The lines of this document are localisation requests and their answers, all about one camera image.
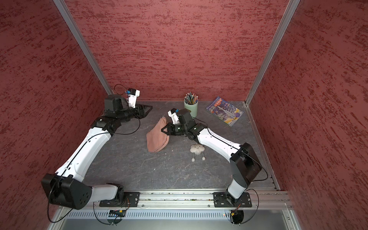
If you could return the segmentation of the pink suede shoulder bag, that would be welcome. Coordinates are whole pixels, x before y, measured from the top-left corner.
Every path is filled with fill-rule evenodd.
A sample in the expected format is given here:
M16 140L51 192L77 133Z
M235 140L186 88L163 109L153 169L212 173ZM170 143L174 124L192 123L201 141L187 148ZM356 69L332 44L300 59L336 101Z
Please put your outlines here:
M148 152L159 152L168 144L169 136L161 131L161 129L167 124L166 118L161 117L155 127L147 133L146 137Z

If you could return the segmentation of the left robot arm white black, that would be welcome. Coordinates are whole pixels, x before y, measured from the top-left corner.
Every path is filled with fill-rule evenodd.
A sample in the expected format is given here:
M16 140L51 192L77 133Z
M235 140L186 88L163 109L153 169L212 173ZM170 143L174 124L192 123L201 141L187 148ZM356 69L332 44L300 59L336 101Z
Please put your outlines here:
M41 185L48 204L81 210L97 201L113 206L125 203L123 186L88 186L83 180L101 148L116 134L121 124L134 118L141 120L153 109L151 105L137 104L136 100L137 95L132 94L128 94L127 99L118 94L105 98L103 115L93 122L76 151L54 174L47 173L42 178Z

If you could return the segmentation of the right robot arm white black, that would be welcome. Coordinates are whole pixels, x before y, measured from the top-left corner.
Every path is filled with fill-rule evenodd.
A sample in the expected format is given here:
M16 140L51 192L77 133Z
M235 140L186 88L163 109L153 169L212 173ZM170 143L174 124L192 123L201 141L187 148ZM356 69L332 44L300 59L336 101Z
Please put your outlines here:
M232 182L225 192L227 203L234 206L263 169L253 147L229 141L208 126L197 123L187 109L168 111L171 122L161 129L168 136L182 136L207 146L224 157L231 166Z

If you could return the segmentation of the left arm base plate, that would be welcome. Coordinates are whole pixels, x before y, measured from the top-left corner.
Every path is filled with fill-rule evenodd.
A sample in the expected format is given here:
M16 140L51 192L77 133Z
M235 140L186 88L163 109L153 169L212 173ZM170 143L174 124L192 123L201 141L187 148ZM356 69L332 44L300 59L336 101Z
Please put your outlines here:
M117 194L114 199L100 201L99 207L113 208L113 207L126 207L136 208L140 200L140 192L123 192Z

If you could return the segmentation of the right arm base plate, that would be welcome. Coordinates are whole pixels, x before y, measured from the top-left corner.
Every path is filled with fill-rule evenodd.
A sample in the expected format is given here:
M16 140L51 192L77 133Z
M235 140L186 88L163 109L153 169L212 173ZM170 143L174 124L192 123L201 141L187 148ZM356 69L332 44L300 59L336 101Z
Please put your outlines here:
M239 198L232 197L228 192L213 193L216 208L251 208L252 201L249 193L243 192Z

